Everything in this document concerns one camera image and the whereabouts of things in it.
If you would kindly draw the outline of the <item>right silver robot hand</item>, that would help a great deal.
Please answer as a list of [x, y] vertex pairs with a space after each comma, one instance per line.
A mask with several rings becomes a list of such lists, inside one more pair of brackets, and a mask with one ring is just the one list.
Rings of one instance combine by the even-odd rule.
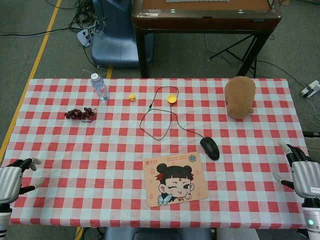
[[300, 148], [279, 140], [278, 145], [288, 160], [292, 180], [283, 179], [278, 173], [272, 175], [275, 180], [295, 191], [304, 199], [318, 199], [320, 197], [320, 163], [313, 161]]

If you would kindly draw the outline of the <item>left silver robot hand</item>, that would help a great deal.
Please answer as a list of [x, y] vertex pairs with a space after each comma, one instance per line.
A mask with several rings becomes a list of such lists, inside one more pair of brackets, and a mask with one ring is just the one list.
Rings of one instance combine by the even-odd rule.
[[32, 185], [22, 186], [24, 171], [37, 170], [37, 165], [42, 161], [38, 158], [18, 159], [13, 163], [0, 168], [0, 203], [11, 204], [19, 195], [34, 191], [44, 183], [44, 178], [40, 178]]

